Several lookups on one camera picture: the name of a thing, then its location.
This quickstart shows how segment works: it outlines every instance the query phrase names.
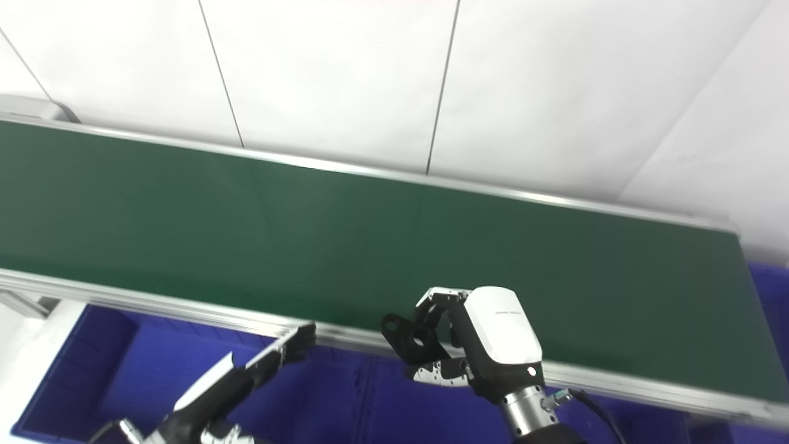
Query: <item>blue plastic bin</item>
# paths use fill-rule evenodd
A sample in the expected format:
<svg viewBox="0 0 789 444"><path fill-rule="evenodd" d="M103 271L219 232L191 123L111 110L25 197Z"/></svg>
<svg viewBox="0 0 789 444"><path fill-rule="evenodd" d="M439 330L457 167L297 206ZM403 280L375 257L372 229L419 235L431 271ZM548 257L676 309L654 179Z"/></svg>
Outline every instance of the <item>blue plastic bin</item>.
<svg viewBox="0 0 789 444"><path fill-rule="evenodd" d="M108 420L129 417L149 432L175 401L229 351L243 364L273 340L249 333L89 306L13 428L52 443L84 443ZM375 359L318 347L288 366L230 416L277 443L355 440Z"/></svg>
<svg viewBox="0 0 789 444"><path fill-rule="evenodd" d="M752 265L784 367L789 362L789 271ZM244 363L271 338L191 322L87 307L14 426L40 442L82 444L106 421L129 417L149 432L228 351ZM410 382L395 359L317 347L252 394L230 420L277 444L508 443L498 408L471 389ZM698 423L687 414L598 397L630 444L789 444L756 427ZM580 403L559 418L592 444L614 444Z"/></svg>

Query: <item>white floor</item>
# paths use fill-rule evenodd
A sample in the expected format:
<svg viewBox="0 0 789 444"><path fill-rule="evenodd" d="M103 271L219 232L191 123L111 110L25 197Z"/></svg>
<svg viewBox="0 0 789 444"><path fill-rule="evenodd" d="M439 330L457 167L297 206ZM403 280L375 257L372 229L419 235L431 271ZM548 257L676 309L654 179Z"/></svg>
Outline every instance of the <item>white floor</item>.
<svg viewBox="0 0 789 444"><path fill-rule="evenodd" d="M61 301L47 320L0 305L0 444L32 442L9 435L85 304Z"/></svg>

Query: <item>silver metal cylinder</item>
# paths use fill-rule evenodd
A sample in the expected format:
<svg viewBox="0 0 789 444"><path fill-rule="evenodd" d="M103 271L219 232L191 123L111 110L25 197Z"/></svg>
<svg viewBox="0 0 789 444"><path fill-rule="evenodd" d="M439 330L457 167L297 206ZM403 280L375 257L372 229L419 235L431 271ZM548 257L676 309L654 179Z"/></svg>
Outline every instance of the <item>silver metal cylinder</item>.
<svg viewBox="0 0 789 444"><path fill-rule="evenodd" d="M543 399L545 390L539 386L530 386L506 395L499 403L513 438L559 421L553 411L542 407Z"/></svg>

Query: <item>white wall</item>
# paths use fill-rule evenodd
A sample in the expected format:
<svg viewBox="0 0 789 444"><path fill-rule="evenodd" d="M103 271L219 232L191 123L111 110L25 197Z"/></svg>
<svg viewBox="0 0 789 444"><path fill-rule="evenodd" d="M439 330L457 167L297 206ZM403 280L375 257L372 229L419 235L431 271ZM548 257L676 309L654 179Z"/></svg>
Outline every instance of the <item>white wall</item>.
<svg viewBox="0 0 789 444"><path fill-rule="evenodd" d="M86 123L728 218L789 258L789 0L0 0Z"/></svg>
<svg viewBox="0 0 789 444"><path fill-rule="evenodd" d="M789 2L771 2L619 200L729 218L789 264Z"/></svg>

